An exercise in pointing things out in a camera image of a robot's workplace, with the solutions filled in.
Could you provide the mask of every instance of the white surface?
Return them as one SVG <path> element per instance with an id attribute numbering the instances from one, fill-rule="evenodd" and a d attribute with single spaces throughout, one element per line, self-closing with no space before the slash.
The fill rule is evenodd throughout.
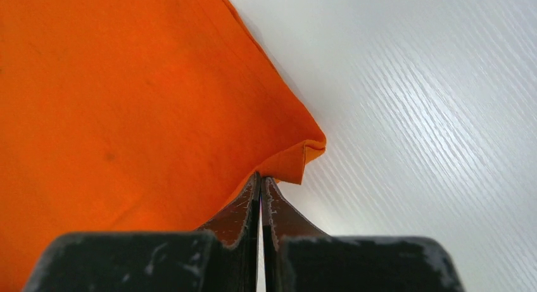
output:
<path id="1" fill-rule="evenodd" d="M 537 291 L 537 0 L 231 1 L 329 141 L 282 185 L 301 212 Z"/>

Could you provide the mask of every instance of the black object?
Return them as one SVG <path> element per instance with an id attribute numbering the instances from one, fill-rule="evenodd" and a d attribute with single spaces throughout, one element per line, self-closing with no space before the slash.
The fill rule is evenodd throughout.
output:
<path id="1" fill-rule="evenodd" d="M 432 239 L 331 237 L 258 174 L 193 232 L 61 236 L 24 291 L 255 291 L 260 206 L 268 292 L 463 291 Z"/>

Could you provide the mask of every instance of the orange fabric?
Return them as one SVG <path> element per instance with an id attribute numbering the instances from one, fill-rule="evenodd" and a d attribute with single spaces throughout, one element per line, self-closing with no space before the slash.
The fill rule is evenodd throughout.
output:
<path id="1" fill-rule="evenodd" d="M 0 290 L 69 231 L 190 230 L 325 138 L 228 0 L 0 0 Z"/>

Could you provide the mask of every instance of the scratched black surface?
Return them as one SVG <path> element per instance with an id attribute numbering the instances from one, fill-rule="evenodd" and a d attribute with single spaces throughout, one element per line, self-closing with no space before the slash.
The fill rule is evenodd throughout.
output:
<path id="1" fill-rule="evenodd" d="M 462 292 L 451 258 L 428 238 L 284 238 L 276 291 Z"/>
<path id="2" fill-rule="evenodd" d="M 252 175 L 237 198 L 206 222 L 199 231 L 218 237 L 204 291 L 255 291 L 257 279 L 257 236 L 261 177 Z"/>
<path id="3" fill-rule="evenodd" d="M 69 234 L 41 256 L 24 291 L 199 291 L 208 232 Z"/>

